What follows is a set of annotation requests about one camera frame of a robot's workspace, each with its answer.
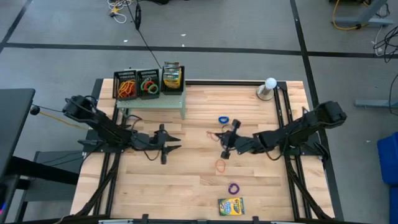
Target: wooden table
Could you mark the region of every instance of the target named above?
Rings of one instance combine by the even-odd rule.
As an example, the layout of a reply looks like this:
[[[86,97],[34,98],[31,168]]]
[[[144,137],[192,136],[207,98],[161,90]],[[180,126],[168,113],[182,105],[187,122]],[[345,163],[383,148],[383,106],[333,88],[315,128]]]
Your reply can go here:
[[[98,108],[109,117],[115,106],[112,84],[111,79],[103,81],[98,102]],[[297,119],[302,115],[302,107],[308,108],[304,86],[302,82],[287,82],[287,87],[292,114]],[[160,123],[165,123],[169,134],[181,139],[182,147],[169,154],[166,165],[160,164],[160,158],[149,161],[143,152],[125,151],[119,165],[111,217],[141,218],[148,213],[149,218],[155,219],[252,220],[258,216],[260,220],[293,220],[283,158],[271,161],[265,154],[239,156],[233,151],[229,160],[225,160],[225,172],[215,169],[222,148],[206,132],[221,131],[219,116],[240,120],[238,134],[242,136],[279,128],[275,101],[259,100],[255,90],[256,86],[244,85],[187,85],[187,112],[183,121],[178,110],[134,110],[135,115],[144,119],[136,124],[137,130],[153,133]],[[155,151],[148,153],[151,157],[156,155]],[[273,157],[278,154],[279,150],[271,152]],[[92,153],[83,164],[71,214],[79,211],[96,190],[103,157],[103,153]],[[308,191],[325,213],[334,217],[321,160],[317,156],[302,156],[302,164]],[[243,198],[246,214],[221,217],[217,199],[233,197],[228,193],[231,182],[241,188],[236,196]],[[297,188],[296,192],[304,217],[301,194]],[[107,195],[105,190],[102,213]]]

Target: black desk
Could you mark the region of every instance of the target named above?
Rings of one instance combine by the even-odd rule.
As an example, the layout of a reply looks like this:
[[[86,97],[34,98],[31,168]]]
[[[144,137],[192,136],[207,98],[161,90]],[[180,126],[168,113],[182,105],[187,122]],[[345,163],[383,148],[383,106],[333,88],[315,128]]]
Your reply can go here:
[[[34,94],[34,89],[0,90],[0,183],[7,187],[6,206],[0,215],[0,223],[5,222],[15,189],[29,188],[30,181],[20,179],[20,176],[73,185],[78,181],[77,173],[13,156]]]

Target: purple rubber band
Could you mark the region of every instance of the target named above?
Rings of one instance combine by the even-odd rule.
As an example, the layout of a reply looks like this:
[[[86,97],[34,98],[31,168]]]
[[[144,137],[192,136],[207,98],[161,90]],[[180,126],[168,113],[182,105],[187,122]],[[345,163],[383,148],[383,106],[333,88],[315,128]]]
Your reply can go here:
[[[236,191],[234,191],[234,192],[232,192],[232,190],[231,190],[233,187],[236,187]],[[235,184],[235,183],[230,184],[229,187],[228,187],[228,192],[231,195],[236,195],[239,192],[239,185]]]

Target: blue bin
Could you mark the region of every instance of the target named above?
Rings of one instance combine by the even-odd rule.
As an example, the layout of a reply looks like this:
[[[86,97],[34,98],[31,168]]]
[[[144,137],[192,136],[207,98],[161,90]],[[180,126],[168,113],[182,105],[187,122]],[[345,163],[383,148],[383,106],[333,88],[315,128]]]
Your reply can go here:
[[[378,140],[381,174],[384,183],[398,184],[398,133]]]
[[[390,190],[390,224],[398,223],[398,187]]]

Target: yellow crayon box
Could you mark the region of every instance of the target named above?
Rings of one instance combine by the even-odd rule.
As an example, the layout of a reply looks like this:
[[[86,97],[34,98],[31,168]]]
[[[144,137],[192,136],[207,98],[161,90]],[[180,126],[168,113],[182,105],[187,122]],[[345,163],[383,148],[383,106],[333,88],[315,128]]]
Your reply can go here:
[[[218,199],[218,206],[221,216],[244,214],[243,198]]]

